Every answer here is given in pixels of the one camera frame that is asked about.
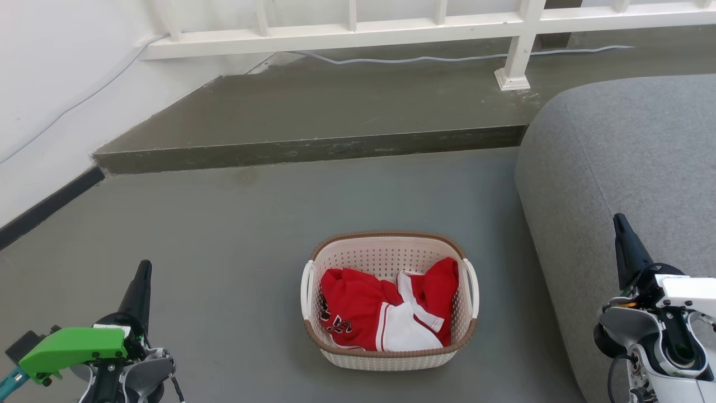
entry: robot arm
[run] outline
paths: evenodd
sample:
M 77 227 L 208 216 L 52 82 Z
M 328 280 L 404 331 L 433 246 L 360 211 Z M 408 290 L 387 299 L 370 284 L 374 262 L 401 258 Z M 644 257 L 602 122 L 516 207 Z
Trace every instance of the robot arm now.
M 91 328 L 54 326 L 48 335 L 27 332 L 7 351 L 17 368 L 0 382 L 0 403 L 30 379 L 50 386 L 51 376 L 70 368 L 87 381 L 79 403 L 158 403 L 172 379 L 174 358 L 148 341 L 152 264 L 143 260 L 116 313 Z
M 614 229 L 622 292 L 601 309 L 596 345 L 628 360 L 632 402 L 716 403 L 709 357 L 691 327 L 701 319 L 716 330 L 716 279 L 654 263 L 623 214 Z M 611 371 L 609 383 L 613 402 Z

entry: brown basket rim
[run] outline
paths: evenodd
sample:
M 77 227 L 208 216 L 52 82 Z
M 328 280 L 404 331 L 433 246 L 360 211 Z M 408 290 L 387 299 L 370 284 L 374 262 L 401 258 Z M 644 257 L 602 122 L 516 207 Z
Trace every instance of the brown basket rim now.
M 444 237 L 439 234 L 430 234 L 426 232 L 411 232 L 411 231 L 366 231 L 366 232 L 353 232 L 349 234 L 341 234 L 336 235 L 334 237 L 330 237 L 329 239 L 321 242 L 316 249 L 311 254 L 311 260 L 315 260 L 318 254 L 329 244 L 336 242 L 336 241 L 342 241 L 342 240 L 350 240 L 350 239 L 356 239 L 356 238 L 370 238 L 370 237 L 414 237 L 414 238 L 427 238 L 430 240 L 438 240 L 442 241 L 448 245 L 450 245 L 460 256 L 460 259 L 465 259 L 465 253 L 463 252 L 463 249 L 453 242 L 450 238 Z M 465 335 L 458 340 L 457 343 L 451 344 L 447 347 L 442 347 L 441 349 L 430 349 L 430 350 L 419 350 L 419 351 L 362 351 L 362 350 L 348 350 L 348 349 L 341 349 L 339 347 L 333 347 L 329 346 L 328 344 L 324 343 L 314 332 L 313 326 L 311 326 L 311 321 L 306 319 L 304 320 L 304 325 L 306 326 L 306 332 L 309 334 L 309 337 L 311 340 L 323 351 L 336 354 L 340 356 L 352 356 L 352 357 L 362 357 L 362 358 L 380 358 L 380 359 L 404 359 L 404 358 L 413 358 L 413 357 L 425 357 L 425 356 L 437 356 L 441 354 L 449 354 L 453 353 L 457 350 L 460 350 L 462 347 L 465 347 L 465 345 L 470 341 L 470 339 L 473 337 L 473 334 L 475 333 L 475 329 L 477 327 L 478 320 L 473 318 L 470 320 L 470 326 L 468 327 L 468 331 L 465 332 Z
M 313 253 L 311 253 L 311 260 L 315 260 L 318 254 L 328 245 L 332 244 L 336 241 L 343 241 L 343 240 L 352 240 L 352 239 L 359 239 L 359 238 L 374 238 L 374 237 L 409 237 L 409 238 L 426 238 L 429 240 L 437 240 L 442 241 L 448 245 L 450 245 L 451 248 L 453 248 L 458 255 L 460 256 L 460 259 L 465 259 L 467 256 L 465 256 L 465 253 L 463 252 L 463 249 L 455 243 L 452 239 L 448 237 L 444 237 L 440 234 L 431 234 L 429 232 L 412 232 L 412 231 L 365 231 L 365 232 L 350 232 L 348 234 L 340 234 L 335 235 L 333 237 L 328 238 L 327 240 L 324 240 L 321 242 L 316 249 L 314 249 Z

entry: white plastic basket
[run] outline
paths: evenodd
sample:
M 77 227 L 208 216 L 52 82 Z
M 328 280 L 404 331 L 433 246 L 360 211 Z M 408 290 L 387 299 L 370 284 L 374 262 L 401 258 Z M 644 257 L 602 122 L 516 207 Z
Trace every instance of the white plastic basket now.
M 336 346 L 320 325 L 320 282 L 326 270 L 350 267 L 395 281 L 402 270 L 423 274 L 446 257 L 458 262 L 460 273 L 448 347 L 401 352 L 346 350 Z M 360 232 L 332 237 L 314 250 L 301 279 L 301 312 L 313 342 L 333 364 L 367 371 L 409 371 L 448 362 L 475 333 L 479 296 L 475 270 L 460 247 L 440 235 L 416 232 Z

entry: gray fabric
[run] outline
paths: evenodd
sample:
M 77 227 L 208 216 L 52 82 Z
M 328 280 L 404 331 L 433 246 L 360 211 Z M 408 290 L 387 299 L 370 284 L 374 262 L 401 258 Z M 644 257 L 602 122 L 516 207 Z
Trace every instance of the gray fabric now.
M 545 105 L 525 134 L 517 187 L 590 403 L 609 401 L 610 360 L 592 331 L 599 306 L 619 292 L 612 216 L 625 213 L 654 260 L 716 275 L 715 128 L 716 75 L 702 75 L 578 87 Z

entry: red fabric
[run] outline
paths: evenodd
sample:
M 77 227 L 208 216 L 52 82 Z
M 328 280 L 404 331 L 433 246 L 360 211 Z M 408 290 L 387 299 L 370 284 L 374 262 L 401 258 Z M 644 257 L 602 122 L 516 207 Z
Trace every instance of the red fabric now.
M 458 264 L 446 258 L 433 265 L 425 275 L 410 275 L 417 303 L 428 313 L 444 320 L 440 331 L 432 331 L 443 346 L 450 345 L 453 296 L 458 289 Z M 321 279 L 325 299 L 321 307 L 321 325 L 336 344 L 376 351 L 376 331 L 383 303 L 402 304 L 395 284 L 353 269 L 328 269 Z
M 425 275 L 410 275 L 417 303 L 428 313 L 445 320 L 440 331 L 433 332 L 445 347 L 450 345 L 453 297 L 458 291 L 458 278 L 458 263 L 450 257 L 435 263 Z M 422 323 L 417 316 L 415 320 Z
M 353 269 L 328 269 L 321 279 L 327 306 L 321 324 L 336 344 L 376 351 L 375 332 L 383 302 L 401 304 L 395 284 Z

